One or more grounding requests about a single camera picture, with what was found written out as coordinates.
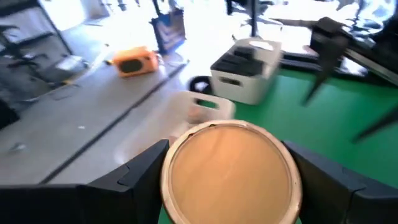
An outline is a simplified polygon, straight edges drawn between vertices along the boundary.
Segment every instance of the green surface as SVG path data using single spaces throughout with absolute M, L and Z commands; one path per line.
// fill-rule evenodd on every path
M 398 125 L 351 142 L 398 103 L 398 90 L 333 79 L 304 107 L 301 102 L 315 77 L 288 70 L 280 74 L 260 105 L 236 103 L 235 119 L 398 188 Z M 164 210 L 159 223 L 171 223 Z

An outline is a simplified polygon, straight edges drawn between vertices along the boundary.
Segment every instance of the orange speaker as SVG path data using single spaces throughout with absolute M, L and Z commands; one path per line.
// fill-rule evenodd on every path
M 147 47 L 122 50 L 114 56 L 113 64 L 118 68 L 120 77 L 154 72 L 159 66 L 155 52 Z

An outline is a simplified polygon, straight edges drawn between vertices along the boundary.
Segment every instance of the wooden disc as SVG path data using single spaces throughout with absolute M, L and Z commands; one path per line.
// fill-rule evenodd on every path
M 244 121 L 209 121 L 169 149 L 162 196 L 175 223 L 295 223 L 302 189 L 285 146 Z

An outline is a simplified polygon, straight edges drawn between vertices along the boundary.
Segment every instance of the white container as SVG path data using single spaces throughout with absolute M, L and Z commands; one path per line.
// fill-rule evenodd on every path
M 196 99 L 213 102 L 217 105 L 217 109 L 199 106 L 195 103 Z M 125 164 L 161 139 L 167 139 L 170 136 L 180 137 L 194 126 L 186 122 L 188 110 L 193 105 L 206 111 L 207 120 L 231 119 L 235 112 L 234 103 L 227 99 L 191 91 L 174 93 L 158 108 L 155 108 L 146 118 L 145 123 L 136 128 L 117 147 L 116 162 Z
M 215 95 L 230 100 L 256 105 L 265 96 L 270 84 L 277 75 L 279 61 L 283 56 L 282 43 L 258 38 L 238 40 L 229 50 L 233 54 L 236 47 L 256 47 L 254 58 L 264 62 L 262 74 L 245 77 L 228 72 L 211 71 L 211 86 Z M 238 85 L 223 80 L 234 81 Z

